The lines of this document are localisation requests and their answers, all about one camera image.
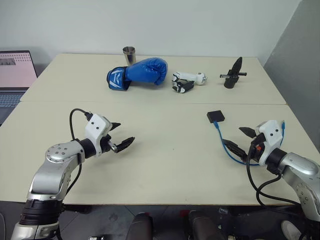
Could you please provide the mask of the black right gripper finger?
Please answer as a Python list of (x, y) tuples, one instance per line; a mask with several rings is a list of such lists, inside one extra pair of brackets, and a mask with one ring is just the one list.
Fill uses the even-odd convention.
[(247, 154), (246, 152), (241, 149), (236, 143), (227, 140), (227, 139), (223, 139), (222, 140), (224, 146), (233, 154), (237, 155), (238, 157), (240, 157), (240, 159), (242, 161), (246, 161), (247, 160)]
[(256, 131), (250, 127), (239, 127), (239, 130), (241, 130), (246, 136), (250, 138), (256, 137)]

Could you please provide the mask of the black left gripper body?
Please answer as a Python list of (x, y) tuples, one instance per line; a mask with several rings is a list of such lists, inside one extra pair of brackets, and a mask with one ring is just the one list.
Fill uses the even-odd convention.
[(113, 151), (114, 153), (118, 152), (118, 147), (111, 142), (111, 136), (107, 134), (106, 136), (103, 136), (100, 140), (100, 148), (101, 148), (101, 153), (106, 153), (109, 151)]

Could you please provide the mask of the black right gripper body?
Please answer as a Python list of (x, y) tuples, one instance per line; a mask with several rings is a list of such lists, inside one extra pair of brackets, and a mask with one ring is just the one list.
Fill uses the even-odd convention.
[(256, 163), (260, 161), (260, 158), (265, 150), (264, 142), (266, 141), (265, 135), (260, 133), (254, 138), (250, 144), (247, 154), (247, 162), (254, 160)]

